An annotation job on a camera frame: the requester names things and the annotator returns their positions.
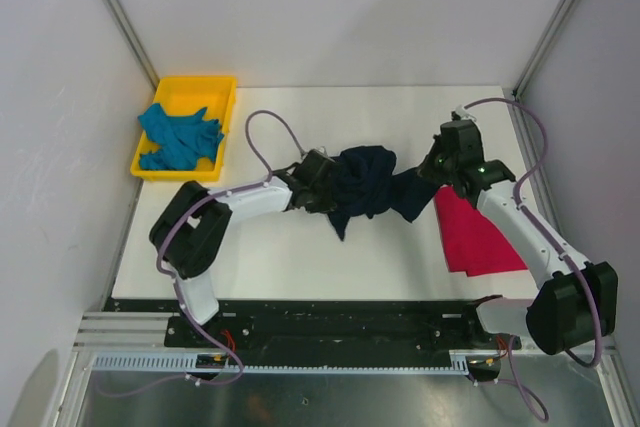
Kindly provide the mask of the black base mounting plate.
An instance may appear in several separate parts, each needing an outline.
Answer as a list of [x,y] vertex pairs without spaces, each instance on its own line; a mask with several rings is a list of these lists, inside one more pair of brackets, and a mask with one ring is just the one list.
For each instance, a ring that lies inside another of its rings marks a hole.
[[202,329],[225,346],[249,350],[277,338],[423,341],[438,349],[493,348],[508,342],[480,324],[477,301],[223,300]]

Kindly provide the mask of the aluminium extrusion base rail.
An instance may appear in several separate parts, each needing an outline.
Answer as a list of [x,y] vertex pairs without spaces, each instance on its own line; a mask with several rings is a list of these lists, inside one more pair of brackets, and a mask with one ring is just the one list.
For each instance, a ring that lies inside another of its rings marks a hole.
[[74,346],[81,349],[163,348],[171,313],[87,312]]

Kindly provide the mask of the right aluminium frame post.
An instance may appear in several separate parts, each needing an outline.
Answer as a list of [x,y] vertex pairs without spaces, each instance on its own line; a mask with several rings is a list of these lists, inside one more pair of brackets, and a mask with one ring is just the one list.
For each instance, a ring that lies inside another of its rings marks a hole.
[[579,2],[580,0],[558,1],[523,71],[511,90],[511,95],[515,99],[521,99],[526,93],[530,83],[543,66]]

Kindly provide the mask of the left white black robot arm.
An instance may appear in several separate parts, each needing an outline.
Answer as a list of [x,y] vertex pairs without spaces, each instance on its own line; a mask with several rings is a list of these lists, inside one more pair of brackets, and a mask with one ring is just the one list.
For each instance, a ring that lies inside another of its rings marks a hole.
[[302,160],[266,179],[213,191],[196,181],[183,184],[149,233],[156,268],[174,286],[180,309],[189,317],[186,334],[197,345],[214,344],[221,323],[219,301],[208,273],[229,227],[271,213],[303,209],[329,213],[335,208],[332,181],[338,163],[313,149]]

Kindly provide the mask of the navy blue t-shirt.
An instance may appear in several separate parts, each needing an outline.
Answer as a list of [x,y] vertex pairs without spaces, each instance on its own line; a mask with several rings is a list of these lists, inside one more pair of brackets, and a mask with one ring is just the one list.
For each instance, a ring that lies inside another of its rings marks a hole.
[[415,168],[396,173],[396,154],[382,146],[349,148],[334,160],[338,164],[331,186],[335,208],[328,219],[340,240],[354,217],[372,219],[393,210],[405,221],[415,221],[439,190]]

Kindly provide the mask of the yellow plastic bin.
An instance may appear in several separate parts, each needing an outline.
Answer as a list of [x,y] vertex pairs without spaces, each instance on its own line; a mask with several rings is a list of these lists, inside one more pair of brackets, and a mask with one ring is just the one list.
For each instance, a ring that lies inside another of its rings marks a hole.
[[202,107],[206,107],[204,119],[218,119],[220,121],[221,130],[225,135],[224,140],[218,148],[216,160],[211,162],[207,158],[201,158],[193,171],[149,171],[139,167],[140,154],[147,148],[155,151],[158,146],[148,140],[142,129],[142,135],[131,161],[130,173],[145,181],[217,181],[223,166],[226,139],[236,101],[236,86],[236,79],[230,76],[170,76],[163,78],[158,85],[151,105],[160,103],[164,111],[171,116],[191,115]]

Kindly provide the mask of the aluminium frame post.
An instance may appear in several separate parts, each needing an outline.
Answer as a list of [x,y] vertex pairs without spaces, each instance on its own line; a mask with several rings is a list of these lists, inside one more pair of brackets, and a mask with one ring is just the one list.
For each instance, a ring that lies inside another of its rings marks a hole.
[[515,99],[521,99],[526,93],[530,83],[543,66],[579,2],[580,0],[558,1],[523,71],[511,90],[511,95]]
[[131,22],[128,13],[126,12],[126,9],[124,8],[122,1],[102,1],[146,81],[153,90],[156,90],[159,84],[159,76],[138,33],[136,32],[133,23]]

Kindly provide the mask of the left aluminium frame post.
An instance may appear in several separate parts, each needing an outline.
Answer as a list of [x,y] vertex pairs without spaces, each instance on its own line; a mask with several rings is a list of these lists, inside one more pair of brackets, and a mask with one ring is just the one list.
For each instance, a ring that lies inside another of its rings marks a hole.
[[153,90],[156,90],[159,84],[159,76],[138,33],[136,32],[133,23],[131,22],[128,13],[126,12],[126,9],[124,8],[122,1],[102,1],[146,81]]

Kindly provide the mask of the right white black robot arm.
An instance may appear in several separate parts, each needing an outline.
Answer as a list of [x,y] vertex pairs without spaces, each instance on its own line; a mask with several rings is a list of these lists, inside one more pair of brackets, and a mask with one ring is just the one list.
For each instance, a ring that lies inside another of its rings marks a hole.
[[461,335],[484,348],[497,333],[528,337],[548,355],[571,354],[593,343],[599,364],[604,339],[615,328],[618,276],[606,262],[593,263],[572,247],[521,194],[521,184],[500,160],[484,157],[476,123],[457,119],[441,125],[418,173],[447,185],[503,235],[526,265],[537,287],[532,300],[494,297],[463,320]]

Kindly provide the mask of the folded magenta t-shirt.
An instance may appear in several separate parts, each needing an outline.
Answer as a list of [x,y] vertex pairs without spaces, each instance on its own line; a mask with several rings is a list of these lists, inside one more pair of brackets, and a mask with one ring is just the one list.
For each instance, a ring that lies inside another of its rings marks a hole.
[[452,273],[479,277],[526,271],[520,256],[499,230],[452,187],[441,187],[434,197],[441,243]]

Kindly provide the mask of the teal crumpled t-shirt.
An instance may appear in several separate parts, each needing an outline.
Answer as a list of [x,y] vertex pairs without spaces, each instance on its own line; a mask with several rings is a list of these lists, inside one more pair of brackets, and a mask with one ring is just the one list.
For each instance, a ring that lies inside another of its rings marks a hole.
[[160,103],[152,104],[138,116],[148,140],[158,146],[143,150],[139,167],[149,171],[193,171],[201,158],[214,162],[224,140],[218,119],[205,120],[202,107],[186,116],[168,115]]

